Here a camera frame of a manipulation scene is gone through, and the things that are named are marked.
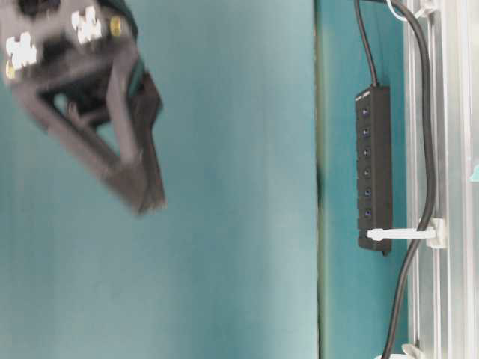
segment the metal frame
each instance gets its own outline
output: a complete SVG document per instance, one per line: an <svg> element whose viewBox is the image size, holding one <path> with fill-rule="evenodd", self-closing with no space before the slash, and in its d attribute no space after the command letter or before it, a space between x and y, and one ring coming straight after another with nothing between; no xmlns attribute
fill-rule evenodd
<svg viewBox="0 0 479 359"><path fill-rule="evenodd" d="M479 130L472 121L470 0L436 0L439 10L424 21L433 69L433 125L438 168L434 217L448 226L448 249L423 245L409 279L409 335L426 358L477 358L479 341L478 188L471 183L479 161ZM420 0L407 0L410 9ZM421 132L421 74L412 32L405 27L408 222L414 227L425 196Z"/></svg>

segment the cable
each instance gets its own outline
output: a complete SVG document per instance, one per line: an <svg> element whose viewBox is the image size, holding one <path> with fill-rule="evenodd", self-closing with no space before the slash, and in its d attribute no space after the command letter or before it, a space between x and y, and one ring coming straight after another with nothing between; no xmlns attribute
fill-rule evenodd
<svg viewBox="0 0 479 359"><path fill-rule="evenodd" d="M358 22L359 32L361 33L362 43L364 44L364 50L366 51L367 63L369 64L369 70L371 72L371 81L373 82L372 86L376 88L379 86L379 82L377 81L376 65L374 64L371 47L369 46L369 41L367 40L366 28L364 27L364 21L362 19L359 0L354 1L354 8L356 11L356 20Z"/></svg>
<svg viewBox="0 0 479 359"><path fill-rule="evenodd" d="M372 2L379 2L385 4L387 0L365 0ZM418 225L418 231L425 231L433 216L434 206L436 205L436 168L434 165L434 149L433 149L433 130L431 123L431 69L429 54L427 51L427 42L422 31L419 21L414 14L408 10L399 0L392 0L394 7L406 18L411 25L414 35L418 41L419 53L421 56L421 72L422 72L422 117L423 117L423 137L424 137L424 156L426 159L426 182L427 195L426 203L424 205L421 222ZM389 323L388 339L382 359L389 359L394 345L394 338L396 337L397 323L399 321L399 313L401 304L403 302L404 290L406 288L407 275L412 260L421 244L420 239L415 239L411 242L407 251L406 257L403 261L403 266L400 270L400 275L397 281L396 294L394 296L394 305L391 313L391 321Z"/></svg>

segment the teal backdrop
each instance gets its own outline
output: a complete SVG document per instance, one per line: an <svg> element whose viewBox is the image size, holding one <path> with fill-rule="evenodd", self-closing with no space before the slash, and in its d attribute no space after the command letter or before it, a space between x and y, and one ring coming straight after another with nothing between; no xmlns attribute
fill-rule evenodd
<svg viewBox="0 0 479 359"><path fill-rule="evenodd" d="M379 80L391 86L394 225L406 225L403 31L384 5L361 2ZM382 353L405 245L386 258L357 246L354 99L370 85L352 0L317 0L320 329L325 359ZM406 311L397 351L407 341Z"/></svg>
<svg viewBox="0 0 479 359"><path fill-rule="evenodd" d="M129 4L168 208L133 217L1 87L0 358L316 358L312 0Z"/></svg>

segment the white cable clip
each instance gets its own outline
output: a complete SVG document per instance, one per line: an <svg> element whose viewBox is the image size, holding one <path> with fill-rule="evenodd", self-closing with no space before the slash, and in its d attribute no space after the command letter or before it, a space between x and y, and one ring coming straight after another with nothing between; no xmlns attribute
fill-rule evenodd
<svg viewBox="0 0 479 359"><path fill-rule="evenodd" d="M381 242L384 239L426 239L427 246L434 249L443 249L447 245L447 231L445 220L441 218L431 219L431 227L427 230L418 232L415 228L383 230L376 228L369 230L367 237L376 242Z"/></svg>
<svg viewBox="0 0 479 359"><path fill-rule="evenodd" d="M393 354L391 359L425 359L426 356L424 353L416 346L411 344L403 345L404 354Z"/></svg>
<svg viewBox="0 0 479 359"><path fill-rule="evenodd" d="M401 16L396 12L392 4L392 1L391 0L386 0L386 1L388 2L389 10L392 12L394 17L402 22L407 22L407 19L404 16ZM419 19L420 17L428 17L430 14L432 14L436 10L438 10L438 8L433 3L433 0L422 0L421 9L419 9L419 11L414 14L414 16L416 17L416 19Z"/></svg>

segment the black usb hub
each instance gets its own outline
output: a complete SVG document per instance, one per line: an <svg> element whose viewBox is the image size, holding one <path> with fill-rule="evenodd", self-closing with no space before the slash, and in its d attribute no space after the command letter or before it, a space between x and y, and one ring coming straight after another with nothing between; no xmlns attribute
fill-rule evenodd
<svg viewBox="0 0 479 359"><path fill-rule="evenodd" d="M391 240L367 237L392 228L391 100L389 88L370 87L356 97L359 246L384 255Z"/></svg>

